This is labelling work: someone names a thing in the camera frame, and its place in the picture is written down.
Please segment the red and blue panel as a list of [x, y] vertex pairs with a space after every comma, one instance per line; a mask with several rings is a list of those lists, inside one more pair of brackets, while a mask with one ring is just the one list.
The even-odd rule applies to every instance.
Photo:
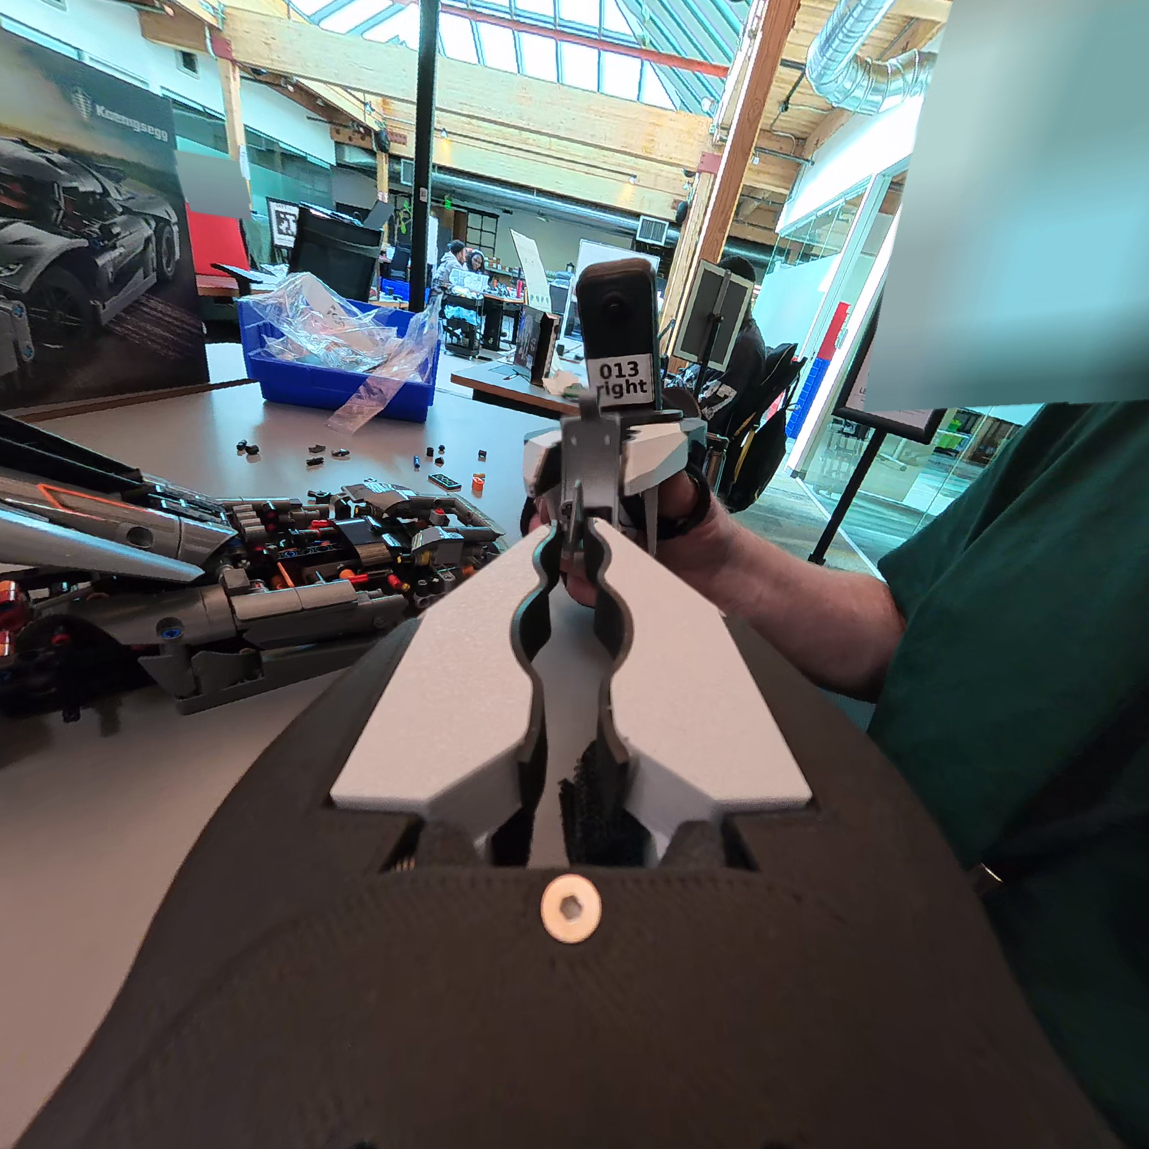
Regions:
[[832, 320], [827, 326], [825, 338], [819, 344], [818, 351], [809, 366], [805, 381], [803, 382], [801, 388], [797, 391], [797, 396], [790, 408], [790, 416], [787, 421], [788, 438], [797, 438], [809, 418], [817, 395], [819, 394], [822, 383], [826, 379], [829, 366], [839, 348], [842, 331], [847, 325], [847, 318], [851, 309], [851, 303], [838, 303]]

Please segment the dark cardboard box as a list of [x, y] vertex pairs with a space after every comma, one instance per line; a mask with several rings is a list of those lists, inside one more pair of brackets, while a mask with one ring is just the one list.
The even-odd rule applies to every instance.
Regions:
[[552, 375], [561, 325], [561, 317], [553, 312], [523, 308], [511, 361], [518, 375], [537, 385]]

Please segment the person's right hand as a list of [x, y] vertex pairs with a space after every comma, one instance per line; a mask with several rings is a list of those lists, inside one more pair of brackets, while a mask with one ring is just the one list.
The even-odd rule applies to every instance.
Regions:
[[726, 507], [700, 473], [684, 469], [658, 486], [658, 537], [654, 557], [715, 604], [738, 569], [739, 531]]

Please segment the slanted wooden post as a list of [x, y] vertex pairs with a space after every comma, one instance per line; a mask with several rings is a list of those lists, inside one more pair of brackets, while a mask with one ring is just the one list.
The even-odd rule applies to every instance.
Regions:
[[751, 8], [718, 125], [727, 127], [715, 171], [700, 171], [671, 265], [661, 323], [682, 322], [688, 287], [700, 261], [722, 258], [744, 180], [752, 165], [771, 84], [797, 21], [799, 1], [762, 1]]

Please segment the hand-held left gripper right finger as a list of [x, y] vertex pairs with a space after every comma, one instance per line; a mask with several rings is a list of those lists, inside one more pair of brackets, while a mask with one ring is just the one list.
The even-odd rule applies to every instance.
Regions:
[[813, 790], [722, 611], [605, 520], [585, 525], [598, 693], [592, 794], [656, 864], [684, 825], [805, 810]]

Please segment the tilted white board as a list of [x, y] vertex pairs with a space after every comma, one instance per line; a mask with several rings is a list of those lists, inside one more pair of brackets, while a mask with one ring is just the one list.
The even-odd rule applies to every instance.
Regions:
[[521, 260], [522, 279], [526, 283], [527, 305], [544, 312], [553, 310], [552, 286], [543, 262], [537, 242], [527, 234], [510, 230], [517, 256]]

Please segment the screen on tripod stand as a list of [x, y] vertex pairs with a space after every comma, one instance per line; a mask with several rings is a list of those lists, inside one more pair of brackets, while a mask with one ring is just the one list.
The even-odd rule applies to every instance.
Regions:
[[670, 355], [699, 366], [726, 369], [749, 316], [754, 288], [756, 270], [748, 258], [728, 256], [718, 265], [700, 261]]

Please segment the white whiteboard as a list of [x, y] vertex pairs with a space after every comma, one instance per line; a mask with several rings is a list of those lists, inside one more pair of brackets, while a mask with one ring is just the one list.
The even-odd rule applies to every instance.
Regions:
[[621, 265], [643, 262], [650, 268], [653, 310], [660, 317], [662, 300], [658, 287], [658, 260], [653, 255], [641, 253], [622, 245], [593, 242], [583, 239], [580, 243], [579, 260], [572, 279], [574, 303], [570, 305], [571, 312], [578, 312], [580, 323], [584, 325], [584, 303], [582, 295], [582, 282], [589, 268], [608, 265], [606, 271], [595, 271], [592, 274], [591, 304], [605, 303], [614, 295], [624, 294], [624, 288], [636, 278], [628, 273], [621, 271]]

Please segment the red bag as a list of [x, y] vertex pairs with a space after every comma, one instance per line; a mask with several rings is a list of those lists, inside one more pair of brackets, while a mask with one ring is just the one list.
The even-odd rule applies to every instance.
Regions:
[[219, 265], [251, 271], [251, 253], [241, 219], [198, 212], [190, 204], [186, 213], [197, 275], [229, 275]]

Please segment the clear plastic bags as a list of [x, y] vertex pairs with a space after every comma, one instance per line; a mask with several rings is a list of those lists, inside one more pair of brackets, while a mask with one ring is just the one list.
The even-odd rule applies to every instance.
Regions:
[[283, 330], [268, 343], [275, 357], [362, 372], [367, 379], [342, 407], [328, 411], [328, 427], [353, 435], [387, 408], [420, 372], [440, 338], [440, 301], [423, 312], [346, 300], [314, 274], [287, 275], [255, 308]]

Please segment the poster on black easel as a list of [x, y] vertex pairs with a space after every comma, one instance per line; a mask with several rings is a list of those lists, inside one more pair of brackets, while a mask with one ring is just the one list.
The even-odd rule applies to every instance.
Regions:
[[831, 394], [826, 430], [817, 440], [806, 485], [813, 492], [829, 491], [832, 505], [809, 561], [826, 565], [855, 498], [878, 461], [890, 437], [930, 446], [942, 424], [943, 409], [868, 409], [873, 343], [883, 304], [886, 279], [866, 307], [858, 308], [860, 327], [847, 336], [847, 356]]

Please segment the black backpack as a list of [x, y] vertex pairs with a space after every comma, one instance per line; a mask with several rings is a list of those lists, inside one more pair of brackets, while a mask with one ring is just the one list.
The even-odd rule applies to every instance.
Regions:
[[782, 465], [787, 420], [806, 360], [797, 343], [770, 348], [757, 381], [732, 404], [726, 427], [726, 463], [718, 494], [726, 508], [741, 512], [757, 503]]

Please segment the silver flexible air duct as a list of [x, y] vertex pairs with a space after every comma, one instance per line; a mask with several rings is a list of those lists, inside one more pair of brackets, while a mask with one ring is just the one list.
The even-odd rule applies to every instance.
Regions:
[[806, 78], [832, 106], [871, 116], [927, 92], [936, 52], [910, 49], [888, 61], [861, 52], [894, 6], [894, 1], [840, 1], [813, 40]]

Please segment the brown background table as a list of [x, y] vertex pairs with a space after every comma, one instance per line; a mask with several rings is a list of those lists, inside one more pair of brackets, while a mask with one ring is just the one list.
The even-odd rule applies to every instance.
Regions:
[[482, 403], [554, 420], [579, 413], [578, 401], [552, 395], [508, 364], [450, 356], [448, 365], [452, 383], [470, 390]]

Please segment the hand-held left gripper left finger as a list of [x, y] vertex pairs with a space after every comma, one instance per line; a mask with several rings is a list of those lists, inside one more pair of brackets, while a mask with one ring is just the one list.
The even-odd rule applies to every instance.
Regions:
[[540, 526], [419, 619], [333, 784], [337, 808], [454, 825], [496, 864], [530, 862], [548, 773], [535, 659], [558, 580], [557, 526]]

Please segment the person's green shirt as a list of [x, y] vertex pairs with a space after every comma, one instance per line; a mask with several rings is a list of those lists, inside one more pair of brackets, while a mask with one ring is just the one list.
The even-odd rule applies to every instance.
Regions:
[[1127, 1146], [1148, 1128], [1147, 541], [1147, 401], [1046, 405], [881, 561], [907, 630], [870, 724]]

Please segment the lego car set box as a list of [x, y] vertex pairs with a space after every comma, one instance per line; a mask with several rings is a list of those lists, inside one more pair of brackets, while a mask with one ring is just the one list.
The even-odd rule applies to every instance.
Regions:
[[3, 411], [206, 385], [170, 100], [3, 28]]

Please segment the black mesh office chair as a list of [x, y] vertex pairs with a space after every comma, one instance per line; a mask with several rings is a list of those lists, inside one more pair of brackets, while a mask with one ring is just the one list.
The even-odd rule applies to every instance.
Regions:
[[335, 294], [367, 303], [378, 287], [383, 231], [352, 216], [300, 204], [288, 271], [311, 273]]

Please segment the black metal pole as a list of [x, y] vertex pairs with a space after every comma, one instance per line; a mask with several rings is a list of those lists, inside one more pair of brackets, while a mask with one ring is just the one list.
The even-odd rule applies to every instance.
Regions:
[[431, 255], [431, 186], [433, 162], [433, 132], [436, 112], [436, 80], [439, 58], [440, 1], [420, 1], [419, 60], [417, 71], [414, 184], [411, 195], [411, 313], [426, 308]]

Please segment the blue plastic bin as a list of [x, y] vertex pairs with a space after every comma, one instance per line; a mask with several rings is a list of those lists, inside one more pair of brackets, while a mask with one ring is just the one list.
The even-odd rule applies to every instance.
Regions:
[[[283, 330], [255, 308], [257, 296], [237, 300], [244, 362], [248, 378], [259, 382], [266, 400], [314, 409], [342, 407], [367, 379], [362, 372], [331, 369], [311, 362], [289, 362], [275, 357], [267, 346]], [[424, 424], [436, 399], [443, 342], [437, 340], [420, 372], [406, 381], [381, 412], [393, 422]]]

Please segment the grey lego car model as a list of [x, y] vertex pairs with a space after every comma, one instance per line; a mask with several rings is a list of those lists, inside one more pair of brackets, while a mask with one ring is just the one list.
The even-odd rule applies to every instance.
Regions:
[[220, 499], [3, 416], [2, 708], [194, 713], [350, 667], [508, 550], [456, 491]]

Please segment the scattered small lego pieces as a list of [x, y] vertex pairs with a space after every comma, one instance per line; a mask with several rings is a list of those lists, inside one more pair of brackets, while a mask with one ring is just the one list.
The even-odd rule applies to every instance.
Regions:
[[231, 469], [220, 464], [214, 474], [222, 490], [237, 496], [303, 496], [305, 490], [339, 492], [357, 483], [379, 482], [419, 494], [482, 498], [493, 483], [482, 464], [466, 468], [462, 457], [415, 452], [406, 440], [371, 440], [359, 447], [337, 443], [311, 451], [301, 442], [284, 443], [263, 434], [242, 442], [233, 455]]

